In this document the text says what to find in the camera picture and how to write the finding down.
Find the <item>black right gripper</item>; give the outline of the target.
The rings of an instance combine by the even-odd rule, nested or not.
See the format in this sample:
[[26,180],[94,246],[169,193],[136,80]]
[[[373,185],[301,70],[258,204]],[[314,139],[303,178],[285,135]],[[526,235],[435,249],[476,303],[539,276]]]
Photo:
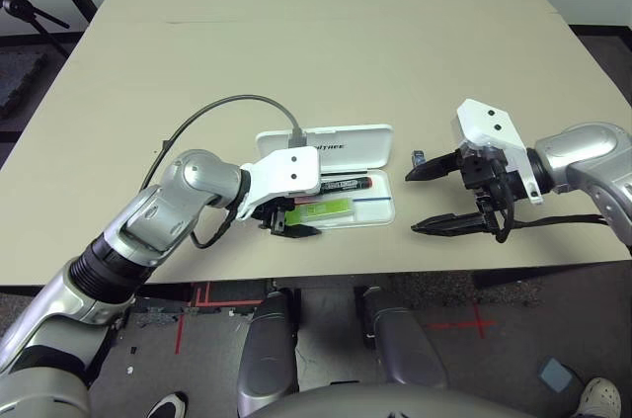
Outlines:
[[464,186],[475,195],[478,212],[447,213],[428,217],[411,230],[432,236],[460,236],[473,233],[509,235],[515,227],[518,176],[508,172],[508,161],[499,150],[470,154],[462,159],[454,151],[427,160],[423,151],[412,153],[412,170],[406,181],[430,181],[460,169]]

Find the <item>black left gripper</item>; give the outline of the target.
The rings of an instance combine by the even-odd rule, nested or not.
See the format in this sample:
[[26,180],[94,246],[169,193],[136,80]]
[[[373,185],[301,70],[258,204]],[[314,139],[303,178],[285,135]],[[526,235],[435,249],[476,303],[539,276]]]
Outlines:
[[252,219],[257,220],[259,228],[269,230],[272,235],[284,235],[287,238],[299,239],[319,234],[313,226],[296,224],[285,225],[285,214],[295,209],[293,199],[272,199],[255,208]]

